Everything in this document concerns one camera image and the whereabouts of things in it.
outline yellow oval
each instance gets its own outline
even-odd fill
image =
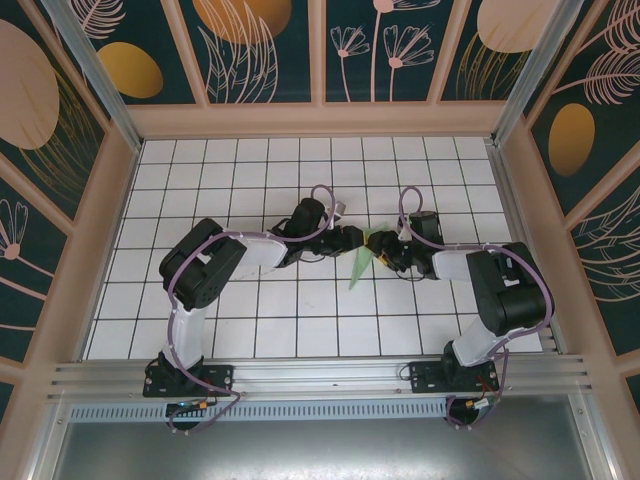
[[[114,42],[102,47],[98,57],[120,93],[134,98],[149,98],[162,90],[160,67],[140,47]]]
[[[273,37],[287,27],[291,18],[291,0],[193,0],[200,19],[218,37],[238,44],[258,43],[259,38],[255,35],[249,38],[250,18],[245,3],[256,21],[258,18],[264,20]]]
[[[527,52],[538,43],[558,0],[484,0],[478,10],[478,36],[501,53]]]
[[[38,44],[0,20],[0,138],[33,150],[49,141],[58,124],[56,72]]]
[[[586,162],[596,136],[591,112],[577,103],[562,107],[551,125],[549,161],[560,175],[576,173]]]

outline white grid mat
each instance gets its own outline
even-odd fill
[[[481,138],[377,137],[163,140],[145,143],[88,359],[153,358],[169,301],[158,266],[203,217],[262,231],[291,215],[310,187],[333,186],[344,225],[397,221],[401,187],[440,213],[447,243],[510,241]],[[415,208],[415,198],[406,208]],[[353,290],[354,255],[272,272],[240,271],[209,307],[203,349],[213,358],[438,354],[474,319],[464,282],[411,283],[374,261]],[[541,351],[536,335],[511,344]]]

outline flower illustration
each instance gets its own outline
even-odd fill
[[[396,69],[413,67],[433,61],[433,50],[427,50],[431,44],[429,27],[422,29],[407,27],[398,37],[398,26],[384,29],[384,48],[389,58],[391,67],[391,80],[389,84],[389,101],[393,102],[393,80]]]
[[[34,265],[20,256],[20,245],[24,238],[24,232],[27,228],[27,220],[29,218],[29,209],[20,202],[16,202],[15,208],[11,210],[11,205],[6,199],[0,200],[0,259],[13,261],[17,260],[26,266],[40,272],[49,277],[53,277],[51,272]],[[6,285],[18,292],[30,295],[39,300],[45,300],[46,295],[31,290],[23,285],[12,282],[11,280],[0,277],[0,284]],[[2,328],[20,329],[18,327],[9,327],[0,325]]]
[[[347,27],[344,32],[340,27],[331,29],[331,40],[333,46],[336,47],[338,56],[340,57],[340,66],[342,67],[342,84],[344,93],[347,96],[347,102],[351,101],[349,96],[349,87],[347,86],[347,76],[344,70],[344,59],[347,57],[355,57],[369,51],[369,44],[365,43],[366,37],[362,32],[362,27]]]
[[[378,50],[378,31],[380,29],[380,18],[382,17],[382,14],[403,10],[422,10],[423,8],[435,7],[439,3],[440,0],[373,0],[373,7],[376,9],[377,14],[376,23],[373,30],[373,49],[371,55],[372,102],[376,101],[376,52]]]
[[[391,13],[394,10],[420,10],[435,7],[440,0],[373,0],[373,6],[380,13]]]
[[[15,260],[20,257],[20,243],[27,228],[29,210],[16,202],[14,213],[6,199],[0,200],[0,258]]]

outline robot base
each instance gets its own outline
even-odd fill
[[[233,387],[233,365],[204,365],[201,359],[189,369],[196,378],[215,387],[231,390]],[[209,391],[194,384],[177,370],[165,356],[160,353],[158,365],[148,366],[145,369],[144,389],[142,396],[145,398],[196,398],[207,397]],[[215,393],[215,396],[227,397],[224,393]]]

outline black grid line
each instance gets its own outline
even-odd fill
[[[171,163],[170,163],[171,166],[173,166],[173,156],[176,153],[176,146],[177,145],[178,145],[178,142],[175,142],[173,144],[173,152],[171,153]],[[167,181],[166,181],[166,184],[165,184],[165,188],[169,184],[169,178],[170,177],[171,177],[171,167],[169,167],[169,174],[167,175]],[[162,195],[162,203],[160,204],[160,213],[162,213],[162,207],[164,206],[164,197],[165,197],[165,195],[166,195],[166,192],[165,192],[164,195]],[[156,223],[156,230],[155,230],[155,232],[153,234],[152,245],[154,245],[156,243],[156,236],[158,235],[158,228],[160,228],[160,219],[159,218],[158,218],[158,222]],[[151,268],[151,255],[149,255],[149,262],[147,263],[147,271],[145,272],[145,278],[146,278],[146,275],[149,273],[149,268]],[[136,338],[136,330],[138,328],[138,318],[140,317],[140,310],[142,309],[142,300],[144,299],[145,290],[146,290],[146,284],[142,287],[142,292],[140,294],[140,302],[138,303],[138,313],[136,314],[136,322],[133,324],[133,332],[131,334],[131,343],[129,344],[129,353],[127,354],[127,358],[131,358],[131,350],[133,349],[133,342],[135,341],[135,338]]]

